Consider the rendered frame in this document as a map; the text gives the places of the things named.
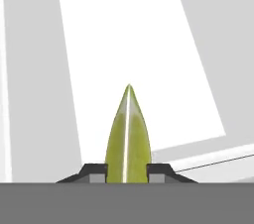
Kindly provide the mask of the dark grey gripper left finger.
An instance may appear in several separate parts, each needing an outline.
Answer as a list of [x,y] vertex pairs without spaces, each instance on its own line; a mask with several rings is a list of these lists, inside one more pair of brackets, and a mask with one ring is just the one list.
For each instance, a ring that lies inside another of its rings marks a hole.
[[59,180],[59,183],[105,183],[107,179],[107,164],[85,164],[79,173]]

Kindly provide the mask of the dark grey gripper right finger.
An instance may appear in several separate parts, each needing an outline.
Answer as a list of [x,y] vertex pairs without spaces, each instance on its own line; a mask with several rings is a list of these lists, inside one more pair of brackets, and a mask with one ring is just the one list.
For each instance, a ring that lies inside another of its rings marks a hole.
[[149,183],[195,183],[176,173],[170,164],[147,164],[147,178]]

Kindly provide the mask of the yellow-green lemon wedge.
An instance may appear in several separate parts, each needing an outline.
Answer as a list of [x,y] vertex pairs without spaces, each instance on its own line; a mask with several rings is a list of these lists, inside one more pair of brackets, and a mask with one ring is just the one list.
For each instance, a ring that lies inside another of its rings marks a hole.
[[147,183],[152,162],[148,130],[131,84],[125,88],[111,127],[105,163],[108,183]]

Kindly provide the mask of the white fridge interior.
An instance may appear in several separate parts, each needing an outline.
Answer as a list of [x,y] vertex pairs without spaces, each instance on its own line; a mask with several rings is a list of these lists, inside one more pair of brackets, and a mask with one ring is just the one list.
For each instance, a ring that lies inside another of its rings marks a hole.
[[128,84],[153,163],[254,182],[254,0],[0,0],[0,182],[103,163]]

